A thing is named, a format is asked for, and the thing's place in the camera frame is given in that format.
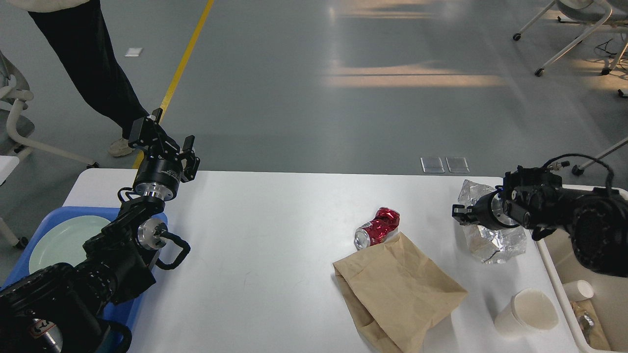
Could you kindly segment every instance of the shoe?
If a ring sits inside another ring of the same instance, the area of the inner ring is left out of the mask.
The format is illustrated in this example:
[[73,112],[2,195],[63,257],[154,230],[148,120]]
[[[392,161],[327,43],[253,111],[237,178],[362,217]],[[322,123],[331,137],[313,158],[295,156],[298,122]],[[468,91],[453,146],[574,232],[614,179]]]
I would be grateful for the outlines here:
[[107,152],[109,152],[112,157],[122,157],[130,155],[133,151],[135,151],[135,149],[129,147],[129,140],[126,138],[119,138],[109,146],[109,150]]

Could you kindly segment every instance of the blue tray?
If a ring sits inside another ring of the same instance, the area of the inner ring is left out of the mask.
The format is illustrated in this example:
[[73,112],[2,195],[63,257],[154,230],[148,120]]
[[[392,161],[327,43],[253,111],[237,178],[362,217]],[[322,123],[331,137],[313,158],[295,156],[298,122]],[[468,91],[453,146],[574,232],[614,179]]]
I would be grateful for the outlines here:
[[[28,262],[31,258],[31,254],[33,253],[33,249],[37,245],[37,242],[39,242],[39,240],[56,225],[61,224],[68,219],[82,215],[97,215],[112,221],[116,219],[118,212],[120,212],[120,209],[105,207],[60,207],[50,212],[43,219],[40,226],[37,228],[37,231],[35,231],[35,234],[33,234],[33,237],[28,242],[26,249],[24,249],[24,253],[19,257],[18,263],[15,265],[11,274],[9,274],[9,277],[4,282],[3,288],[29,275]],[[166,215],[163,213],[158,214],[155,217],[166,223],[168,222]],[[135,319],[138,315],[139,304],[142,300],[142,296],[143,294],[133,300],[125,301],[124,303],[120,303],[118,305],[113,305],[111,303],[108,304],[102,312],[102,318],[122,323],[130,329],[133,329],[133,324],[135,323]]]

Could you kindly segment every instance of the person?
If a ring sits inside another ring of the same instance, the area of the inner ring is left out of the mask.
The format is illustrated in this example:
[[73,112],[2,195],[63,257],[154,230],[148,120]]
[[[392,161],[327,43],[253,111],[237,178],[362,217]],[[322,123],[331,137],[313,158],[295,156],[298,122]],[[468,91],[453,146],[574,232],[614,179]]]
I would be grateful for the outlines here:
[[100,0],[7,0],[27,10],[85,102],[122,128],[109,146],[114,157],[128,146],[133,121],[148,116],[116,61]]

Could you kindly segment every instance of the yellow line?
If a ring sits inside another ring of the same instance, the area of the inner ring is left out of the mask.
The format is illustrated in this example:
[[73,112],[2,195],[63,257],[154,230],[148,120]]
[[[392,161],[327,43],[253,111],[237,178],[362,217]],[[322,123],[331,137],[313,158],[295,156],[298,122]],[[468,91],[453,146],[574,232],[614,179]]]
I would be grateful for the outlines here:
[[[188,43],[188,47],[185,48],[185,52],[181,57],[181,62],[179,62],[179,67],[176,68],[175,75],[172,77],[172,81],[170,82],[170,86],[168,86],[168,90],[166,91],[166,95],[161,101],[160,108],[163,109],[163,114],[161,115],[161,121],[166,115],[166,111],[168,110],[168,106],[170,105],[170,101],[172,100],[172,96],[175,94],[176,86],[179,84],[181,80],[181,76],[183,75],[183,71],[185,71],[185,66],[188,65],[188,60],[192,55],[192,51],[194,50],[194,46],[198,40],[198,36],[200,36],[201,30],[203,30],[203,25],[205,24],[205,20],[207,19],[207,15],[209,15],[209,11],[212,9],[212,5],[214,5],[214,0],[208,0],[205,5],[205,9],[203,13],[200,15],[198,19],[198,23],[196,28],[194,29],[194,33],[192,33],[192,37],[190,38],[190,42]],[[140,152],[138,157],[135,159],[135,163],[133,163],[133,168],[139,168],[139,164],[144,159],[144,153]]]

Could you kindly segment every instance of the crumpled foil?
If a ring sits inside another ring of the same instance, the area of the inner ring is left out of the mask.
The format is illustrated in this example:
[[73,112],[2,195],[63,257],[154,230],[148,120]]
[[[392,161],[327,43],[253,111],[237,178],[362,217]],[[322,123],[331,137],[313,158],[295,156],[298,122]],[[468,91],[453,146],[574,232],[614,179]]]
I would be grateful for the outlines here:
[[[480,197],[495,191],[494,187],[465,180],[458,203],[465,207],[475,205]],[[487,264],[502,264],[526,252],[526,235],[523,227],[492,231],[481,225],[462,227],[471,254]]]

